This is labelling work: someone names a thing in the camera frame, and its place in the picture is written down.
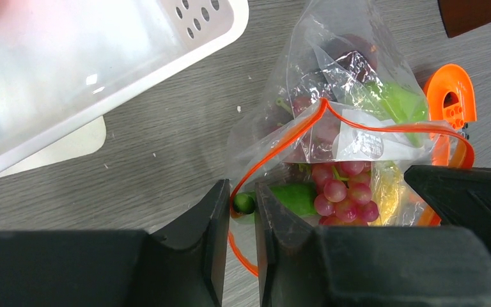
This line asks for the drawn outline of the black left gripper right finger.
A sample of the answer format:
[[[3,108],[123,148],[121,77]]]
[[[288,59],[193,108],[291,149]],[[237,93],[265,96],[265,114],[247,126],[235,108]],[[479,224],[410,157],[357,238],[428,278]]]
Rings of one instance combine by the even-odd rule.
[[[468,229],[312,226],[255,192],[262,306],[491,306],[491,255]]]

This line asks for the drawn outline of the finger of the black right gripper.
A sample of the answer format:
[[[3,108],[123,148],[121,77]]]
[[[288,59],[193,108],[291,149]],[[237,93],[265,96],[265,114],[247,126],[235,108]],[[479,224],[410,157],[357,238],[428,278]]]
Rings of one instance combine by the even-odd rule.
[[[491,168],[415,165],[404,179],[442,224],[473,231],[491,254]]]

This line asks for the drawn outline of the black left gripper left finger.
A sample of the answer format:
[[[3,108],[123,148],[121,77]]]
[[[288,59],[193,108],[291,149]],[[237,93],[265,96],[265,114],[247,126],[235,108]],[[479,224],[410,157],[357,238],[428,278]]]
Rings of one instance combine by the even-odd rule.
[[[220,306],[230,185],[145,230],[0,232],[0,306]]]

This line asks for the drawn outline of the green fake chili pepper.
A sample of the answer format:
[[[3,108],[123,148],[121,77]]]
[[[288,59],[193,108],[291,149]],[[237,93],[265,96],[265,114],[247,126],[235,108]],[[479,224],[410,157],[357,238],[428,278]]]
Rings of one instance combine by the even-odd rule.
[[[310,183],[292,183],[270,186],[272,194],[286,208],[300,217],[316,215],[314,206],[317,191]],[[232,209],[237,214],[249,215],[256,208],[256,193],[254,191],[236,194]]]

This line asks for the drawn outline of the clear zip top bag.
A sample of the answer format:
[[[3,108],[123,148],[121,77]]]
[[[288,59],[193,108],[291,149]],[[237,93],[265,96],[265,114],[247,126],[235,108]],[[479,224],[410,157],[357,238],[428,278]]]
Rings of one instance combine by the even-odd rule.
[[[374,70],[357,51],[332,59],[325,42],[354,34],[377,47]],[[395,82],[424,94],[373,1],[308,1],[293,28],[257,109],[240,120],[228,140],[231,180],[231,250],[254,276],[258,261],[254,212],[232,209],[238,193],[310,183],[314,164],[393,161],[402,175],[412,164],[470,168],[474,149],[465,129],[444,120],[396,124],[374,103],[364,84]],[[437,226],[440,217],[402,178],[393,226]]]

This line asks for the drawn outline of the white plastic basket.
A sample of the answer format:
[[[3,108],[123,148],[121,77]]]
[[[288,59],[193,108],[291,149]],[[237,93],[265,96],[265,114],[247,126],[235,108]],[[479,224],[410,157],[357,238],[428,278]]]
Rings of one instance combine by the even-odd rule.
[[[0,172],[239,38],[247,1],[0,1]]]

